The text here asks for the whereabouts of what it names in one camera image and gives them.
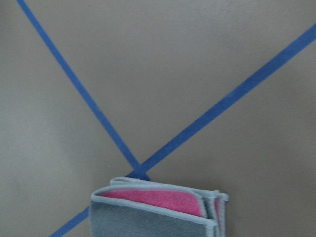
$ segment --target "folded towel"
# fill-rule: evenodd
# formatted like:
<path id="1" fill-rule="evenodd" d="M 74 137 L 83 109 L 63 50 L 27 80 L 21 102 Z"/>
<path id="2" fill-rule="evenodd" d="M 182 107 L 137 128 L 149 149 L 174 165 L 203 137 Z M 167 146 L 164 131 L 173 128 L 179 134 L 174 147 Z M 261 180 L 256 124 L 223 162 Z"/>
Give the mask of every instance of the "folded towel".
<path id="1" fill-rule="evenodd" d="M 92 237 L 225 237 L 228 195 L 114 178 L 91 196 Z"/>

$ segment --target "stacked cloth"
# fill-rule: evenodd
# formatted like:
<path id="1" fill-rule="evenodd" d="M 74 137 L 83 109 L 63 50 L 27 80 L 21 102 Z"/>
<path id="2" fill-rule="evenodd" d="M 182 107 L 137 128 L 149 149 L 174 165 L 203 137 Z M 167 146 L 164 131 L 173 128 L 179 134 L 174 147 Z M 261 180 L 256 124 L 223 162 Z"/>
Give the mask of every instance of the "stacked cloth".
<path id="1" fill-rule="evenodd" d="M 225 237 L 228 195 L 114 178 L 91 196 L 92 237 Z"/>

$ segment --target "gray cloth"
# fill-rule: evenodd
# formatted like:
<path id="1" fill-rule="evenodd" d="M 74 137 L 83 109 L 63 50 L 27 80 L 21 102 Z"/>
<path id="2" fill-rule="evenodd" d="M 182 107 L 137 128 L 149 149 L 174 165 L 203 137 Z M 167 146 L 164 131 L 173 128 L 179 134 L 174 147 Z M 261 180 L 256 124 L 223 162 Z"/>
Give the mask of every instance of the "gray cloth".
<path id="1" fill-rule="evenodd" d="M 205 237 L 206 226 L 127 206 L 91 203 L 93 237 Z"/>
<path id="2" fill-rule="evenodd" d="M 122 189 L 166 189 L 194 193 L 200 197 L 205 217 L 156 207 L 100 194 Z M 219 191 L 197 190 L 132 178 L 114 178 L 111 186 L 91 196 L 90 230 L 92 237 L 225 237 L 225 202 L 228 195 Z M 216 216 L 214 200 L 218 200 Z"/>

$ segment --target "blue tape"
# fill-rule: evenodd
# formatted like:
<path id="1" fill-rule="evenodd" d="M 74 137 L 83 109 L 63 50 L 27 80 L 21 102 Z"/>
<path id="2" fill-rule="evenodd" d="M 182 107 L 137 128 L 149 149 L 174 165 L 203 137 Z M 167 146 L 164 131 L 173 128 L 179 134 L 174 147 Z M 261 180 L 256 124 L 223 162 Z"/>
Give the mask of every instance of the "blue tape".
<path id="1" fill-rule="evenodd" d="M 139 163 L 136 160 L 135 156 L 132 154 L 132 152 L 129 150 L 127 145 L 124 143 L 124 141 L 121 139 L 119 134 L 116 132 L 114 127 L 111 125 L 109 120 L 105 117 L 105 115 L 102 113 L 102 111 L 99 109 L 98 105 L 95 103 L 93 98 L 90 96 L 88 91 L 84 88 L 80 80 L 77 78 L 76 74 L 73 72 L 73 70 L 70 68 L 66 60 L 63 58 L 61 53 L 58 51 L 56 46 L 54 45 L 53 41 L 49 38 L 48 34 L 45 32 L 43 27 L 40 25 L 36 17 L 33 15 L 27 4 L 24 0 L 17 0 L 19 5 L 21 6 L 22 10 L 24 11 L 25 15 L 29 18 L 30 22 L 42 38 L 42 40 L 47 45 L 50 52 L 53 54 L 59 65 L 62 67 L 70 81 L 73 83 L 79 94 L 82 96 L 84 101 L 87 103 L 89 108 L 93 111 L 94 115 L 98 118 L 104 129 L 108 132 L 109 136 L 112 138 L 112 140 L 115 142 L 119 150 L 123 153 L 127 161 L 130 163 L 130 165 L 133 167 L 133 169 L 136 169 L 139 167 Z M 149 177 L 146 175 L 146 173 L 142 172 L 140 175 L 137 175 L 137 177 L 140 177 L 142 179 L 149 180 Z"/>
<path id="2" fill-rule="evenodd" d="M 180 147 L 183 143 L 189 140 L 193 135 L 199 132 L 202 128 L 216 119 L 222 112 L 228 109 L 231 105 L 237 102 L 240 98 L 250 92 L 253 88 L 263 82 L 267 77 L 273 74 L 276 70 L 286 64 L 296 54 L 302 51 L 306 46 L 316 39 L 316 24 L 299 36 L 288 47 L 281 51 L 277 56 L 271 59 L 262 68 L 256 71 L 242 84 L 235 88 L 231 93 L 225 96 L 211 109 L 204 113 L 201 117 L 191 123 L 187 128 L 175 136 L 171 141 L 160 148 L 156 153 L 149 157 L 137 169 L 129 173 L 128 177 L 135 177 L 139 173 L 145 173 L 156 164 L 162 161 L 166 156 Z"/>
<path id="3" fill-rule="evenodd" d="M 42 37 L 47 47 L 50 49 L 58 63 L 61 65 L 65 73 L 68 75 L 70 80 L 73 82 L 74 86 L 77 88 L 78 92 L 82 95 L 86 103 L 89 105 L 91 110 L 97 116 L 99 121 L 102 123 L 103 127 L 110 134 L 114 133 L 114 136 L 110 136 L 119 147 L 121 152 L 125 155 L 125 153 L 130 153 L 126 144 L 121 140 L 117 132 L 111 126 L 109 121 L 105 118 L 102 112 L 97 107 L 96 103 L 93 101 L 92 97 L 85 90 L 81 82 L 78 80 L 77 76 L 68 66 L 66 61 L 63 59 L 62 55 L 58 52 L 57 48 L 54 46 L 53 42 L 50 40 L 46 32 L 40 26 L 39 22 L 32 14 L 28 6 L 25 4 L 23 0 L 17 0 L 20 4 L 21 8 Z M 217 104 L 215 104 L 211 109 L 209 109 L 206 113 L 204 113 L 201 117 L 195 120 L 192 124 L 190 124 L 187 128 L 185 128 L 182 132 L 180 132 L 176 137 L 174 137 L 171 141 L 165 144 L 161 149 L 159 149 L 156 153 L 154 153 L 151 157 L 149 157 L 144 163 L 141 165 L 138 164 L 135 157 L 132 155 L 132 167 L 134 171 L 129 173 L 127 177 L 139 177 L 144 176 L 145 173 L 153 168 L 156 164 L 162 161 L 165 157 L 167 157 L 170 153 L 180 147 L 183 143 L 189 140 L 192 136 L 194 136 L 197 132 L 203 129 L 206 125 L 212 122 L 215 118 L 217 118 L 221 113 L 223 113 L 226 109 L 228 109 L 231 105 L 233 105 L 236 101 L 246 95 L 249 91 L 259 85 L 262 81 L 264 81 L 267 77 L 273 74 L 276 70 L 282 67 L 285 63 L 287 63 L 290 59 L 292 59 L 296 54 L 298 54 L 301 50 L 303 50 L 306 46 L 312 43 L 316 39 L 316 24 L 313 25 L 309 30 L 303 33 L 300 37 L 298 37 L 293 43 L 291 43 L 287 48 L 285 48 L 281 53 L 275 56 L 271 61 L 269 61 L 266 65 L 256 71 L 253 75 L 251 75 L 246 81 L 244 81 L 241 85 L 239 85 L 236 89 L 234 89 L 231 93 L 229 93 L 226 97 L 220 100 Z M 123 142 L 123 148 L 116 142 L 116 140 L 121 140 Z M 59 230 L 57 230 L 51 237 L 61 237 L 73 229 L 76 225 L 81 223 L 84 219 L 88 217 L 88 207 L 82 213 L 79 213 L 65 225 L 63 225 Z"/>
<path id="4" fill-rule="evenodd" d="M 71 231 L 75 226 L 80 224 L 89 216 L 89 207 L 87 207 L 83 212 L 77 214 L 73 219 L 64 224 L 61 228 L 59 228 L 55 233 L 50 235 L 50 237 L 61 237 L 66 233 Z"/>

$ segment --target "concrete floor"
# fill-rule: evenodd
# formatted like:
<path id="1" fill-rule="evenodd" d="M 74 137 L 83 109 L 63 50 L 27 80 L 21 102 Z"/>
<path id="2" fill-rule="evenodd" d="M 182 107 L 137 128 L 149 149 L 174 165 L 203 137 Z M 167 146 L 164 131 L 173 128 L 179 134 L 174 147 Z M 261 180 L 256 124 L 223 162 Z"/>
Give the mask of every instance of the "concrete floor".
<path id="1" fill-rule="evenodd" d="M 316 22 L 315 0 L 27 0 L 139 162 Z M 132 169 L 0 2 L 0 233 L 49 236 Z M 231 196 L 228 236 L 316 235 L 316 43 L 148 172 Z M 88 222 L 68 237 L 89 236 Z"/>

